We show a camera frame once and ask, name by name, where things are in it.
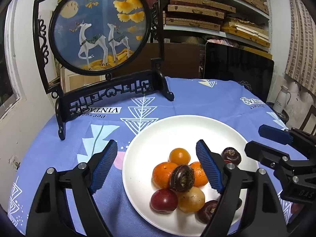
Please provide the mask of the dark water chestnut with roots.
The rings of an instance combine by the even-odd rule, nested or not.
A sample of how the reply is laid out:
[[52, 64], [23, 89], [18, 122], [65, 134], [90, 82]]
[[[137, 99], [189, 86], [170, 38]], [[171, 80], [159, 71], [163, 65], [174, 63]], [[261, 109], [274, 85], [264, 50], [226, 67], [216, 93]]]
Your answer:
[[189, 165], [177, 166], [170, 177], [170, 188], [183, 193], [190, 190], [194, 184], [194, 170]]

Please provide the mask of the dark chestnut behind plum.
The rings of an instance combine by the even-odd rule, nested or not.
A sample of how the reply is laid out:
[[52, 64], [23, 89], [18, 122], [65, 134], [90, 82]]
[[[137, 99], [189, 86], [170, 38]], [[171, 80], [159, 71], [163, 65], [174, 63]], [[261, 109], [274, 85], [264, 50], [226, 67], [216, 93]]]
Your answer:
[[221, 153], [221, 157], [224, 160], [230, 160], [234, 165], [239, 165], [242, 161], [241, 154], [233, 147], [225, 148]]

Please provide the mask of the orange tangerine plate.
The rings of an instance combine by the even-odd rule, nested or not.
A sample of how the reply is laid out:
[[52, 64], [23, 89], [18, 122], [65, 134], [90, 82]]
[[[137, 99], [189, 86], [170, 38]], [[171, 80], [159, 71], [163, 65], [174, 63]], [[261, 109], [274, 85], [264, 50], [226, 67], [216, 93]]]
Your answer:
[[170, 177], [177, 166], [178, 165], [173, 162], [163, 162], [155, 166], [152, 173], [152, 181], [154, 185], [160, 189], [169, 188]]
[[193, 162], [190, 167], [194, 170], [194, 187], [202, 187], [208, 183], [206, 174], [199, 162]]
[[169, 161], [177, 165], [189, 164], [190, 160], [190, 154], [183, 148], [175, 148], [169, 155]]

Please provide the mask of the white thermos jug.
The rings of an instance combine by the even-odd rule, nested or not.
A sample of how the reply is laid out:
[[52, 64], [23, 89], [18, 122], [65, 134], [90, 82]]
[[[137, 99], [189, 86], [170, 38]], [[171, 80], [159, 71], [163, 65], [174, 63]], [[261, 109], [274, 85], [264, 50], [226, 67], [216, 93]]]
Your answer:
[[284, 107], [289, 104], [290, 99], [291, 93], [289, 92], [288, 87], [282, 85], [273, 105], [274, 112], [282, 113]]

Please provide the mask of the wooden chair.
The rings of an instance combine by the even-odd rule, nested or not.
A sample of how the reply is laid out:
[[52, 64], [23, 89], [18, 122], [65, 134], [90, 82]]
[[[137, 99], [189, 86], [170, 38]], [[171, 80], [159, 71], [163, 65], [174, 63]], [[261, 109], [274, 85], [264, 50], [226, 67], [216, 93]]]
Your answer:
[[[310, 120], [310, 118], [312, 116], [314, 116], [314, 117], [316, 116], [316, 108], [313, 105], [310, 106], [309, 111], [308, 111], [305, 119], [303, 120], [299, 130], [301, 130], [301, 131], [304, 130], [304, 128], [306, 127], [306, 125], [308, 124], [308, 121]], [[316, 125], [314, 125], [313, 130], [311, 131], [310, 135], [315, 136], [315, 128], [316, 128]]]

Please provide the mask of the dark chestnut front plate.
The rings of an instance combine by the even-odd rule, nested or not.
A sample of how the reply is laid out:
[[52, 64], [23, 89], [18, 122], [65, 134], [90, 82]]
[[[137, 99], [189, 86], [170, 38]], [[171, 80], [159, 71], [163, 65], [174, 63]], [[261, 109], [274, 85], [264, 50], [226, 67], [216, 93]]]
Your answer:
[[204, 223], [208, 224], [213, 217], [215, 209], [217, 207], [217, 200], [211, 200], [204, 204], [204, 206], [198, 211], [197, 215], [199, 220]]

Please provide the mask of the orange tangerine back plate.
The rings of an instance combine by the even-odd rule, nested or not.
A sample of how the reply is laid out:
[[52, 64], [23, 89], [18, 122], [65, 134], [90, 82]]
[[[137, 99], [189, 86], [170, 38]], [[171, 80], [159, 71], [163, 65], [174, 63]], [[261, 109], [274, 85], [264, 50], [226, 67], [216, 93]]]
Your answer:
[[190, 160], [190, 154], [183, 148], [175, 148], [169, 155], [169, 161], [177, 165], [189, 164]]

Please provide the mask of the orange tangerine left plate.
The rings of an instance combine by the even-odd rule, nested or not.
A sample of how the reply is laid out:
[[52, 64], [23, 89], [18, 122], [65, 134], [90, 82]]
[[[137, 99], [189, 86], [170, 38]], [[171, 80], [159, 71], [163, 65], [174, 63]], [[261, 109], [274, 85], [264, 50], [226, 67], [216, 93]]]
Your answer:
[[154, 185], [160, 189], [169, 188], [170, 177], [177, 166], [178, 165], [173, 162], [163, 162], [155, 166], [152, 173], [152, 181]]

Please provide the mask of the dark red plum front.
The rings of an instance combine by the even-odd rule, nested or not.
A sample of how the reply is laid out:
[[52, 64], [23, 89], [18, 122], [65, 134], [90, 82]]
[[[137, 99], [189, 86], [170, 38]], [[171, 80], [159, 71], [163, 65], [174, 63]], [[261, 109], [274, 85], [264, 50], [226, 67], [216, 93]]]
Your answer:
[[170, 189], [159, 189], [151, 196], [150, 206], [158, 213], [171, 213], [178, 207], [178, 197]]

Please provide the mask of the beige patterned curtain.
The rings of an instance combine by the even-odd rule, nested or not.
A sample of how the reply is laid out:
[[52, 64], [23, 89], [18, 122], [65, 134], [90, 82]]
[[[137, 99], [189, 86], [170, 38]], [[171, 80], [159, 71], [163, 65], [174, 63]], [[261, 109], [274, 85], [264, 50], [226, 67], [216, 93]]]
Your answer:
[[289, 0], [291, 37], [285, 74], [315, 94], [315, 22], [301, 0]]

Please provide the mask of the white oval plate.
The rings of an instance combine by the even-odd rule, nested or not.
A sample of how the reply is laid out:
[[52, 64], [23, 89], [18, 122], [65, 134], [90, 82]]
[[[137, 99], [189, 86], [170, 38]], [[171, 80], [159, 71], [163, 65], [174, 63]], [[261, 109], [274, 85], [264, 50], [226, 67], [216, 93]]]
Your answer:
[[123, 186], [138, 214], [164, 232], [200, 236], [219, 193], [196, 155], [196, 144], [228, 163], [256, 171], [246, 156], [246, 140], [230, 126], [203, 116], [161, 119], [142, 130], [129, 145], [123, 162]]

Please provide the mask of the blue patterned tablecloth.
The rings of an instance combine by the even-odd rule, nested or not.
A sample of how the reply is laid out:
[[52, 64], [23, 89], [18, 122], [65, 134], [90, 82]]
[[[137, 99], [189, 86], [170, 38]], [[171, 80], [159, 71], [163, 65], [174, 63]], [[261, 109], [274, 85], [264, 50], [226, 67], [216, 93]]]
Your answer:
[[241, 139], [246, 139], [283, 151], [293, 160], [303, 158], [292, 147], [259, 136], [263, 124], [281, 130], [285, 124], [240, 84], [176, 78], [168, 78], [167, 83], [173, 101], [160, 93], [126, 93], [103, 99], [66, 124], [65, 140], [58, 137], [56, 118], [51, 118], [25, 154], [13, 181], [7, 216], [16, 229], [25, 233], [34, 195], [48, 168], [70, 170], [101, 152], [110, 140], [118, 145], [117, 157], [94, 199], [114, 236], [174, 236], [178, 225], [184, 234], [200, 235], [204, 224], [179, 210], [159, 215], [159, 220], [169, 224], [167, 232], [159, 223], [148, 223], [124, 190], [122, 177], [126, 176], [133, 181], [140, 203], [148, 208], [155, 192], [152, 171], [168, 160], [174, 148], [186, 149], [195, 162], [199, 140], [213, 152], [226, 147], [242, 152]]

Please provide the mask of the black chair back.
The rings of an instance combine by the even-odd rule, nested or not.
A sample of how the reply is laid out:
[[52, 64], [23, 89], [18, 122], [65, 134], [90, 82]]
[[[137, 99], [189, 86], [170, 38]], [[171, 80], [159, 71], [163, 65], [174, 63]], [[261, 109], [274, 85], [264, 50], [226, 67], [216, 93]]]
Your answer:
[[235, 81], [266, 102], [272, 82], [274, 61], [250, 51], [208, 42], [204, 77]]

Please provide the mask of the shelf with wooden boxes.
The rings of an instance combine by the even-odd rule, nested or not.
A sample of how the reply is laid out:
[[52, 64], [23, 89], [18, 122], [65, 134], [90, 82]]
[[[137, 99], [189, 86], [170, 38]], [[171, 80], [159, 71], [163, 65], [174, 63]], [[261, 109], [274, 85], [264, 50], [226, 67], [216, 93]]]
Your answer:
[[241, 0], [146, 0], [152, 9], [152, 40], [192, 35], [272, 58], [265, 27], [269, 15]]

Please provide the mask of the round deer embroidery screen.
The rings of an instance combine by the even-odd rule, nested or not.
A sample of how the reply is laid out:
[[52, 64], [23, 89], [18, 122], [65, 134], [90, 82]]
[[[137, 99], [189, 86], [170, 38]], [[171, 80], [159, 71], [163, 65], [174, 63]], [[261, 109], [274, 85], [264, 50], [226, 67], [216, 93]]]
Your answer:
[[102, 75], [136, 58], [150, 26], [146, 0], [62, 0], [50, 20], [49, 43], [66, 69]]

